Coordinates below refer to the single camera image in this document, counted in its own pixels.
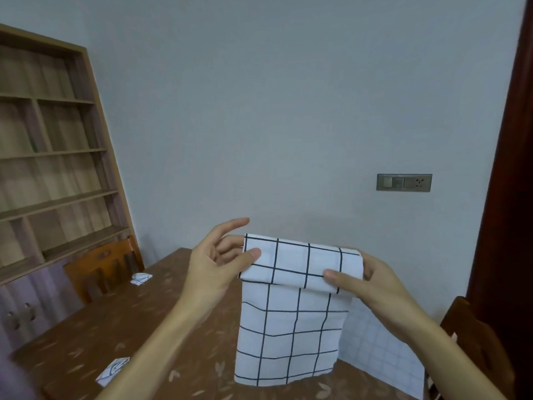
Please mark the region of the wooden chair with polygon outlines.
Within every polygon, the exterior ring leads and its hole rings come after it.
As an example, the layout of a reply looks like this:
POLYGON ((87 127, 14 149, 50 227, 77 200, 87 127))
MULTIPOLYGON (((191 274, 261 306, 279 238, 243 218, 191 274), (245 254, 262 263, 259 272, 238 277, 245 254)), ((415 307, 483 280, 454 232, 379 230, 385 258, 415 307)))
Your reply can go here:
MULTIPOLYGON (((465 297, 454 299, 440 327, 507 400, 517 399, 516 374, 503 344, 491 326, 476 318, 465 297)), ((425 400, 445 400, 426 369, 425 374, 425 400)))
POLYGON ((130 281, 134 274, 144 272, 145 267, 135 238, 128 236, 85 253, 65 264, 63 270, 76 295, 86 305, 92 302, 91 283, 105 295, 130 281))

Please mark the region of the person's right hand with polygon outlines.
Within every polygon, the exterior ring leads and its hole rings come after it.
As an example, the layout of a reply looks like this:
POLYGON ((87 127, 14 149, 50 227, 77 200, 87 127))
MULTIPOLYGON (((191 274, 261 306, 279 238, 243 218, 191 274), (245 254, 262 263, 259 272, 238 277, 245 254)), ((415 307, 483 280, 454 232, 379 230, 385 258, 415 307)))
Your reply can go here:
POLYGON ((357 249, 363 259, 365 294, 354 294, 396 338, 410 342, 411 333, 426 314, 393 269, 382 260, 357 249))

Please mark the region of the person's left hand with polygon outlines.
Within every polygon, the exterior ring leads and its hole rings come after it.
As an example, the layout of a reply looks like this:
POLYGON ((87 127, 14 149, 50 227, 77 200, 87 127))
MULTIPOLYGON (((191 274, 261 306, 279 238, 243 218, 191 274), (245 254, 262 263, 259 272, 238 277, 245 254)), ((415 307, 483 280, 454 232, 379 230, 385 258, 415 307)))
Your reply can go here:
POLYGON ((228 263, 239 254, 237 250, 218 253, 217 243, 231 232, 248 225, 250 219, 241 217, 216 225, 192 250, 187 276, 179 300, 211 311, 225 295, 236 277, 228 277, 228 263))

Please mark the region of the wooden bookshelf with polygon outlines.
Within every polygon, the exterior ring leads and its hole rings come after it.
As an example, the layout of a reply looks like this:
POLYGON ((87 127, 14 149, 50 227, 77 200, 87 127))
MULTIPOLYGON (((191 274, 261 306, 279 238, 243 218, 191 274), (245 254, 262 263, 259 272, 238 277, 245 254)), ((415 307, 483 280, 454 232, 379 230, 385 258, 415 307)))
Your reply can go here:
POLYGON ((142 271, 87 49, 0 23, 0 356, 81 307, 65 265, 123 240, 142 271))

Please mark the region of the person's left forearm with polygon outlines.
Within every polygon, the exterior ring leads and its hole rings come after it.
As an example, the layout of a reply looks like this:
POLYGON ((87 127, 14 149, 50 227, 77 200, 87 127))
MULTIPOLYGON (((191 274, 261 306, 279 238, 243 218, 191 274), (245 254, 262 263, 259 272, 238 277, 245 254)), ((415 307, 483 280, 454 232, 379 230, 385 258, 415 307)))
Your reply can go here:
POLYGON ((95 400, 152 400, 183 343, 209 312, 179 300, 95 400))

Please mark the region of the person's right forearm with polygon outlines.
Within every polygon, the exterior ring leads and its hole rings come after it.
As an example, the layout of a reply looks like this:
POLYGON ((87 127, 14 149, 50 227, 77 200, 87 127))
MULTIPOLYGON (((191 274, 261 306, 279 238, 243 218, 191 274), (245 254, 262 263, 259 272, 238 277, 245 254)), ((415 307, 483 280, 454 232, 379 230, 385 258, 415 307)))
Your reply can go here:
POLYGON ((445 400, 507 400, 458 344, 426 315, 409 318, 403 334, 445 400))

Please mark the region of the dark brown door frame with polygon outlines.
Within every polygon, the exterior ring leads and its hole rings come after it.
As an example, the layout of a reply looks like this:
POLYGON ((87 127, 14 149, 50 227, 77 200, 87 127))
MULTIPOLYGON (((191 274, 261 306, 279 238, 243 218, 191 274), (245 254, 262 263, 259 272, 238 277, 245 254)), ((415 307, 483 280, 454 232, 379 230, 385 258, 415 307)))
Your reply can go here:
POLYGON ((526 0, 467 289, 533 400, 533 0, 526 0))

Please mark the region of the white black-checked cloth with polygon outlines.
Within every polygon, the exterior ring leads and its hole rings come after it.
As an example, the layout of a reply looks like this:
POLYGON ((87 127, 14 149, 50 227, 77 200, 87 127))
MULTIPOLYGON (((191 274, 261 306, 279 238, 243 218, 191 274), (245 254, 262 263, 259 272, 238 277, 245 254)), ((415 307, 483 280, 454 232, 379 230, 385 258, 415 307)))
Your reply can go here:
POLYGON ((332 372, 341 359, 418 400, 424 367, 359 299, 323 279, 325 269, 363 278, 363 257, 340 248, 246 234, 261 256, 241 272, 235 380, 281 386, 332 372))

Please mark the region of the grey wall switch socket panel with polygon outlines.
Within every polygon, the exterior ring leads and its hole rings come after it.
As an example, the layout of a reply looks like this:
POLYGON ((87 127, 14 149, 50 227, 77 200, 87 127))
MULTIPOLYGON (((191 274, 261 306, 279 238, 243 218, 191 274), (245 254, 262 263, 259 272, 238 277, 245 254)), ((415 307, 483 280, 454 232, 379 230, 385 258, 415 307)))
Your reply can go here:
POLYGON ((377 191, 419 192, 431 190, 432 174, 377 174, 377 191))

